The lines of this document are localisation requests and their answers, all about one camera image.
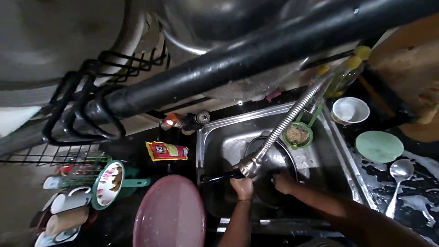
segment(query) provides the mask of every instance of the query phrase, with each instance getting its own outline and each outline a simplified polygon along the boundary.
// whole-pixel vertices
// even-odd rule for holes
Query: cutting board
[[[420,123],[404,124],[408,137],[439,140],[439,14],[402,26],[375,48],[368,63],[419,116]]]

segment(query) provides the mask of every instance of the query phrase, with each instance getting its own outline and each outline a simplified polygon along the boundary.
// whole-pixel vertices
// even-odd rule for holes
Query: spoon
[[[398,189],[401,185],[402,181],[409,180],[413,176],[413,163],[408,159],[402,159],[395,161],[390,166],[390,175],[395,179],[396,181],[396,190],[393,194],[393,198],[389,203],[389,206],[387,207],[387,210],[385,211],[385,215],[387,217],[393,218],[395,217],[395,207],[396,207],[396,197],[398,196]]]

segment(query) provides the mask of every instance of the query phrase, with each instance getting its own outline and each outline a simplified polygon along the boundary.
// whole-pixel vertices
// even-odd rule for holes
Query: black countertop
[[[258,102],[245,102],[240,105],[220,109],[212,112],[211,118],[212,121],[214,121],[270,106],[288,103],[296,100],[304,90],[305,88],[301,87],[283,92],[282,95],[274,98],[272,102],[268,102],[266,99],[264,99]],[[360,83],[354,83],[343,97],[345,96],[361,98],[371,107],[371,115],[363,123],[354,124],[347,127],[337,124],[348,146],[353,147],[355,138],[365,131],[372,130],[371,126],[374,126],[376,121],[380,120],[380,116],[377,113],[378,111],[375,110],[375,103],[368,96],[367,92]],[[328,107],[331,108],[333,103],[334,100],[328,101]],[[431,157],[435,160],[439,159],[439,152],[437,152],[439,147],[438,142],[416,142],[406,137],[397,128],[388,130],[388,132],[400,138],[405,146],[405,150],[420,156]],[[153,140],[160,140],[162,142],[174,145],[187,146],[189,148],[188,160],[152,162],[148,155],[145,141],[150,142]],[[140,169],[139,177],[149,177],[151,178],[152,183],[168,174],[180,174],[188,177],[196,184],[196,134],[185,136],[181,134],[180,130],[177,128],[171,128],[168,131],[163,131],[160,128],[154,128],[130,135],[123,141],[103,144],[101,145],[101,149],[106,151],[108,154],[111,154],[114,159],[128,161],[126,164],[128,166],[135,165]],[[363,160],[360,157],[357,160],[357,165],[360,167],[360,170],[362,170],[362,174],[364,174],[364,176],[370,176],[368,178],[375,178],[376,176],[379,186],[370,187],[370,190],[378,208],[383,212],[386,209],[386,204],[388,201],[390,201],[395,189],[394,179],[390,176],[387,170],[383,171],[385,170],[383,169],[383,166],[388,168],[390,163],[382,165],[381,167],[378,167],[380,168],[378,169],[375,164],[369,164],[367,160]],[[417,178],[416,181],[403,182],[403,185],[412,187],[414,189],[407,187],[403,188],[403,193],[400,193],[399,196],[422,195],[432,202],[432,204],[438,205],[439,196],[437,193],[439,193],[439,190],[426,192],[426,189],[439,188],[437,178],[419,163],[415,164],[415,174]],[[131,197],[115,201],[107,209],[100,211],[95,224],[89,229],[82,230],[75,241],[66,245],[78,246],[78,244],[80,244],[81,246],[131,246],[134,218],[137,208],[147,190],[148,187],[139,188]],[[421,235],[434,240],[436,243],[439,243],[439,227],[437,225],[434,225],[433,227],[427,226],[427,219],[423,216],[421,211],[414,210],[411,207],[402,207],[402,204],[402,201],[398,200],[395,219],[403,225],[411,227]],[[429,210],[429,213],[439,220],[439,213],[431,210]],[[213,242],[212,238],[217,237],[215,235],[209,237],[210,234],[211,233],[208,233],[208,238],[206,239],[207,246],[208,243]],[[285,238],[287,237],[279,236],[279,238],[284,239],[280,242],[285,243]],[[288,238],[289,244],[291,244],[293,240],[290,238],[290,236]]]

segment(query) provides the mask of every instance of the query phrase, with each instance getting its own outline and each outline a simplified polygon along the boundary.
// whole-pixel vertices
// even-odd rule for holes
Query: plastic bottle
[[[359,46],[354,51],[354,56],[335,69],[335,77],[329,85],[325,98],[337,98],[342,96],[349,86],[358,78],[364,70],[363,60],[369,59],[371,49]]]
[[[177,127],[182,128],[182,121],[183,115],[177,114],[177,113],[170,113],[166,118],[164,118],[162,121],[160,121],[160,127],[167,131],[171,127]]]

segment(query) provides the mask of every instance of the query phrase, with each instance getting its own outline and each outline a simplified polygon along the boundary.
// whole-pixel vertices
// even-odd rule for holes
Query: sink basin
[[[197,136],[198,178],[203,174],[215,176],[229,171],[232,165],[244,157],[248,144],[260,135],[269,134],[292,104],[275,106],[205,125],[198,131]],[[320,114],[314,123],[314,139],[311,145],[296,151],[288,148],[296,164],[299,181],[376,209],[346,144],[335,124],[329,120],[328,113],[328,109],[324,108],[323,114]],[[310,119],[309,113],[304,114],[303,122],[307,123]],[[224,180],[201,184],[198,180],[198,186],[206,210],[213,217],[221,218],[221,222],[226,223],[238,201],[230,182]],[[297,229],[327,228],[325,231],[330,231],[327,222],[292,196],[281,208],[269,207],[254,198],[252,220],[261,225],[267,225],[269,222],[268,228],[275,229],[275,233],[279,231],[273,225],[279,222],[294,225]]]

